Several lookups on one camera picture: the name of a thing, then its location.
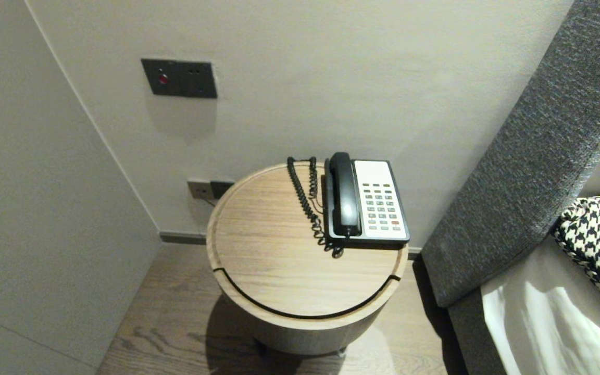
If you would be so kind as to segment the black wall socket plate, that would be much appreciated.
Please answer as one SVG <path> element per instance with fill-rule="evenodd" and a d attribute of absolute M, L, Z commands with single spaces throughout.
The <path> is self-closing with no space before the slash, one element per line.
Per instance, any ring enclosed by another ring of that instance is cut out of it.
<path fill-rule="evenodd" d="M 210 190 L 212 192 L 212 199 L 214 200 L 219 200 L 222 197 L 224 197 L 224 195 L 226 194 L 226 192 L 235 185 L 235 183 L 233 181 L 215 181 L 212 180 L 209 183 L 210 185 Z"/>

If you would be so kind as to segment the grey wall socket plate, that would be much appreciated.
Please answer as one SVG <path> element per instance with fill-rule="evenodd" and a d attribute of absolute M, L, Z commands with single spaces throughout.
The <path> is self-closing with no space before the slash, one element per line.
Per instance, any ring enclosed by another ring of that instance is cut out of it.
<path fill-rule="evenodd" d="M 186 182 L 192 199 L 212 200 L 214 192 L 209 181 L 188 180 Z"/>

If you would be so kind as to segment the dark wall switch panel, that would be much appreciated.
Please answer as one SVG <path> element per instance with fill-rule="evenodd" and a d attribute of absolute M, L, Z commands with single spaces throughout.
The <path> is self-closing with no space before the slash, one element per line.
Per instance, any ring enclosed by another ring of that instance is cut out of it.
<path fill-rule="evenodd" d="M 154 95 L 193 99 L 218 97 L 211 62 L 143 58 L 141 66 Z"/>

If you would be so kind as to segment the round wooden side table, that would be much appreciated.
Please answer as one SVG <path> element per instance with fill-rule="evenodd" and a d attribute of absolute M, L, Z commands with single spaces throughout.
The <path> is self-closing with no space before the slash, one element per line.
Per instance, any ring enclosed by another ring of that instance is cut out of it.
<path fill-rule="evenodd" d="M 282 316 L 336 317 L 362 306 L 391 275 L 402 279 L 409 247 L 350 247 L 340 258 L 318 244 L 286 164 L 238 181 L 207 229 L 212 272 L 224 269 L 249 301 Z"/>

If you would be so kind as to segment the grey fabric headboard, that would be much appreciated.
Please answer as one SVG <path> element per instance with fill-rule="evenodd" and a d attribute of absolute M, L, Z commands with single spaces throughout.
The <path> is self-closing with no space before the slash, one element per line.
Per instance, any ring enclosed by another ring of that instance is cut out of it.
<path fill-rule="evenodd" d="M 600 0 L 574 0 L 423 247 L 438 306 L 451 306 L 533 250 L 599 161 Z"/>

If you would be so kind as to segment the white and black telephone base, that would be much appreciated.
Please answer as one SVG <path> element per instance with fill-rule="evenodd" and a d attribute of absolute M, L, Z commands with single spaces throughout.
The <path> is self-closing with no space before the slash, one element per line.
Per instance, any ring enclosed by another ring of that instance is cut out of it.
<path fill-rule="evenodd" d="M 410 240 L 402 199 L 388 160 L 352 159 L 359 195 L 361 235 L 350 238 L 331 233 L 327 200 L 327 162 L 324 161 L 324 230 L 331 242 L 345 247 L 398 248 Z"/>

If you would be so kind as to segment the grey fabric bed base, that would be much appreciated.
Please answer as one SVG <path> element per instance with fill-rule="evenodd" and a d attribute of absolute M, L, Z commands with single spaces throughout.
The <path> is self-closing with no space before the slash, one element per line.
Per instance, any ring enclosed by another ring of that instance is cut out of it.
<path fill-rule="evenodd" d="M 479 288 L 448 307 L 460 353 L 469 375 L 507 375 L 485 322 Z"/>

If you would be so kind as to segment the black telephone handset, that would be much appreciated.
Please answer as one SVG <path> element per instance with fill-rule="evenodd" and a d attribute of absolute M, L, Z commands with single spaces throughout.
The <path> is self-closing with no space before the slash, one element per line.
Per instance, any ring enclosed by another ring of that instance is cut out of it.
<path fill-rule="evenodd" d="M 361 235 L 359 195 L 348 153 L 333 154 L 327 162 L 326 180 L 331 233 L 343 238 Z"/>

